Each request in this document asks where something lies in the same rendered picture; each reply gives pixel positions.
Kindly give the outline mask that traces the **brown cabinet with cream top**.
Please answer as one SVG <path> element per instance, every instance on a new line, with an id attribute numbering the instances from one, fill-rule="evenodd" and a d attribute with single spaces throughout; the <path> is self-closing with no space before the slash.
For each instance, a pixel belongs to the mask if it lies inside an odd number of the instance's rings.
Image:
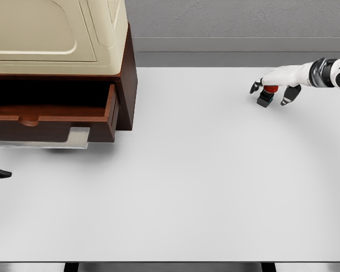
<path id="1" fill-rule="evenodd" d="M 137 71 L 125 0 L 0 0 L 0 79 L 113 81 L 133 127 Z"/>

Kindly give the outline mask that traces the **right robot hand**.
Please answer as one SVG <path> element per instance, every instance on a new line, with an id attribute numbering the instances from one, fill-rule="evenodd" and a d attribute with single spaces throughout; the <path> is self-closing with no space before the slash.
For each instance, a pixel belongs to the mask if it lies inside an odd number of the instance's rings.
<path id="1" fill-rule="evenodd" d="M 250 93 L 258 91 L 263 86 L 286 86 L 286 90 L 281 101 L 281 106 L 293 102 L 301 91 L 301 85 L 296 78 L 297 67 L 281 66 L 267 73 L 262 78 L 255 81 L 250 89 Z"/>

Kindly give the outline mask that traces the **brown wooden drawer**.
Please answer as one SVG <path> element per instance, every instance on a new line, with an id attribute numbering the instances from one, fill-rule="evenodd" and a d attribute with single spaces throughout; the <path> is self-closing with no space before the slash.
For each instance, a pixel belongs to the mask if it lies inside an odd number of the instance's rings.
<path id="1" fill-rule="evenodd" d="M 67 141 L 71 128 L 88 128 L 88 142 L 114 142 L 119 100 L 114 83 L 4 84 L 0 141 Z"/>

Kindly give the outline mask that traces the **red button switch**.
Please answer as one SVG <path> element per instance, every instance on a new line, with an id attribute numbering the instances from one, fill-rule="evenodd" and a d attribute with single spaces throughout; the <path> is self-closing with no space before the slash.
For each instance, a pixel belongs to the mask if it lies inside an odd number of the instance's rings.
<path id="1" fill-rule="evenodd" d="M 257 104 L 267 108 L 272 102 L 274 94 L 278 91 L 278 88 L 278 86 L 263 86 L 263 90 L 257 99 Z"/>

